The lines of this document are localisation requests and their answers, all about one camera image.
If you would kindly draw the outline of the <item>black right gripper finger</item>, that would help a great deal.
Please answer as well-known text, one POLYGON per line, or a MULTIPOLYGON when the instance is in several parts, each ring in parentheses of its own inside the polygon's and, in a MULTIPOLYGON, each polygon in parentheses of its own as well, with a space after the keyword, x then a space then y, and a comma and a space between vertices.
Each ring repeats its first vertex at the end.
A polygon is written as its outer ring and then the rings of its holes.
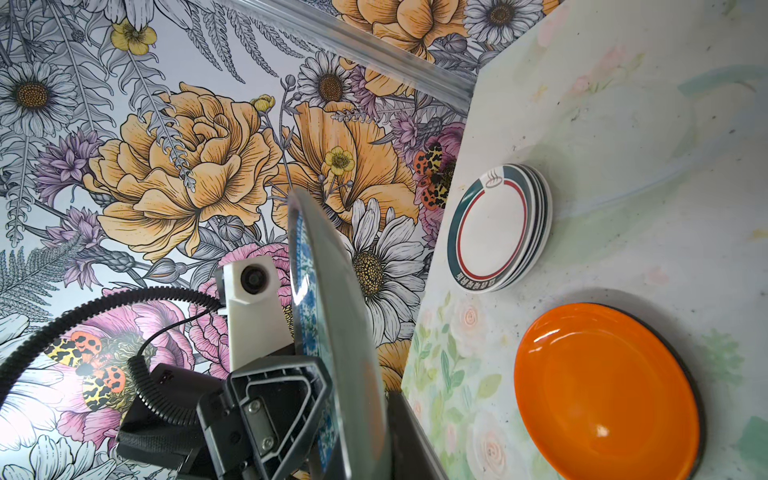
POLYGON ((392 443, 392 478, 447 480, 447 474, 401 392, 390 392, 387 420, 392 443))

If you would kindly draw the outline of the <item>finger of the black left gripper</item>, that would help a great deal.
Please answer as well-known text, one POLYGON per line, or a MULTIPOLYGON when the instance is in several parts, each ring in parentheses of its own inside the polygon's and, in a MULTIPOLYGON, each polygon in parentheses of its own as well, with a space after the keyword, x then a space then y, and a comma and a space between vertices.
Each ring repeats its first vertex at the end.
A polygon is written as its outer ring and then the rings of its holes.
POLYGON ((241 412, 263 479, 285 479, 310 456, 332 393, 318 357, 267 356, 234 371, 228 392, 241 412))

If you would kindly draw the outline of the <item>black plate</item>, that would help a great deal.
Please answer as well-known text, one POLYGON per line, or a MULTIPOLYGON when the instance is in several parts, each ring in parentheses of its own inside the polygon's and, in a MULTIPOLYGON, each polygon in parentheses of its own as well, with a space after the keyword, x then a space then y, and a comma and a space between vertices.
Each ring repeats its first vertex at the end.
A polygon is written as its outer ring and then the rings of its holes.
POLYGON ((702 465, 703 457, 706 452, 706 444, 707 444, 707 418, 706 418, 706 410, 705 405, 700 393, 700 389, 698 387, 698 384, 696 382, 695 377, 692 375, 691 370, 688 368, 688 365, 686 364, 683 357, 680 355, 680 353, 676 350, 674 345, 668 341, 668 339, 662 335, 657 329, 655 329, 652 325, 650 325, 648 322, 644 321, 640 317, 634 315, 630 311, 627 311, 626 309, 613 307, 611 306, 611 309, 616 310, 635 322, 642 325, 645 329, 647 329, 649 332, 651 332, 657 340, 659 340, 666 350, 674 357, 678 367, 683 372, 686 382, 691 390, 691 393, 693 395, 695 406, 696 406, 696 412, 697 412, 697 419, 698 419, 698 426, 699 426, 699 440, 697 445, 697 451, 696 451, 696 457, 693 462, 693 466, 691 467, 690 472, 688 473, 687 479, 695 479, 696 475, 698 474, 698 471, 702 465))

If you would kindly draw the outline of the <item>teal blue patterned plate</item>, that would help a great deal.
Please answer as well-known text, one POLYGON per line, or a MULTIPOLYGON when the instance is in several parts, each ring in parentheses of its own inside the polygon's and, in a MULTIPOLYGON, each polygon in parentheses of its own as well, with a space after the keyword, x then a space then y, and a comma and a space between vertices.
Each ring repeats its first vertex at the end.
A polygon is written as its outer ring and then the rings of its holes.
POLYGON ((309 465, 318 479, 392 474, 382 375, 349 252, 319 203, 294 188, 288 232, 296 350, 329 375, 309 465))

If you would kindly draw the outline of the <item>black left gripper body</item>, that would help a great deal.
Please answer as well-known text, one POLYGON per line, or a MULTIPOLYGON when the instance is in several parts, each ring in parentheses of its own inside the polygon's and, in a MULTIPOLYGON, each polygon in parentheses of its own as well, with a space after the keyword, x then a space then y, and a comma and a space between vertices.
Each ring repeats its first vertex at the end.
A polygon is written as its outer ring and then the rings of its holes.
POLYGON ((131 362, 136 397, 117 434, 117 454, 173 470, 179 479, 256 479, 255 451, 225 382, 131 362))

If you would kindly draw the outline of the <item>orange plate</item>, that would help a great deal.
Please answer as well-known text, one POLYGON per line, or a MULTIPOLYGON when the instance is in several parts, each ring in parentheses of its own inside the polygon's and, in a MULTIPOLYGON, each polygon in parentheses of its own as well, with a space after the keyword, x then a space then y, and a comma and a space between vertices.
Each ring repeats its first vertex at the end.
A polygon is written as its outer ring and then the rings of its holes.
POLYGON ((674 357, 628 316, 572 303, 539 316, 514 363, 523 424, 565 479, 687 479, 695 401, 674 357))

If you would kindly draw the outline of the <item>rearmost green red rimmed plate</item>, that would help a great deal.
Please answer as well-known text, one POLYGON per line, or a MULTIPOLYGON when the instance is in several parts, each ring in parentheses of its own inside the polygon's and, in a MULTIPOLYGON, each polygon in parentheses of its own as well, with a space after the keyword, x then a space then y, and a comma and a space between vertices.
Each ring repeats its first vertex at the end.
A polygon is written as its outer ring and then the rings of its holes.
POLYGON ((521 280, 543 253, 552 219, 550 187, 534 167, 487 171, 467 188, 450 222, 446 254, 453 280, 470 293, 521 280))

